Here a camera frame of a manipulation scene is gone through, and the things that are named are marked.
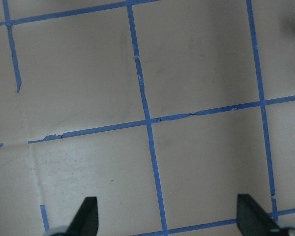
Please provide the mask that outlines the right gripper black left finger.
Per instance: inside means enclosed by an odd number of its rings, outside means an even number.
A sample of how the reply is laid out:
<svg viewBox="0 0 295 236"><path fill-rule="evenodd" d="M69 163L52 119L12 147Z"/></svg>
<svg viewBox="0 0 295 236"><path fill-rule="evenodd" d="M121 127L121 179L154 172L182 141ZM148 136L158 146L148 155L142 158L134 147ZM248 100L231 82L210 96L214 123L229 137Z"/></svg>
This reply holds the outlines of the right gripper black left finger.
<svg viewBox="0 0 295 236"><path fill-rule="evenodd" d="M96 236L99 229L97 197L86 197L68 226L66 236Z"/></svg>

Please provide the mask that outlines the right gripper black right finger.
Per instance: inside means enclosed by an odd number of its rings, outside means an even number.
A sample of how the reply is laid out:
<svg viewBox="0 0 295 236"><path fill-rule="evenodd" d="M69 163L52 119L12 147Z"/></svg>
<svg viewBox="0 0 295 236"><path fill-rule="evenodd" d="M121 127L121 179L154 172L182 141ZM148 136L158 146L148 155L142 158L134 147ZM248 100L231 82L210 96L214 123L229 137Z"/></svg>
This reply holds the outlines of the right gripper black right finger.
<svg viewBox="0 0 295 236"><path fill-rule="evenodd" d="M281 235L280 227L249 194L237 195L236 225L242 236Z"/></svg>

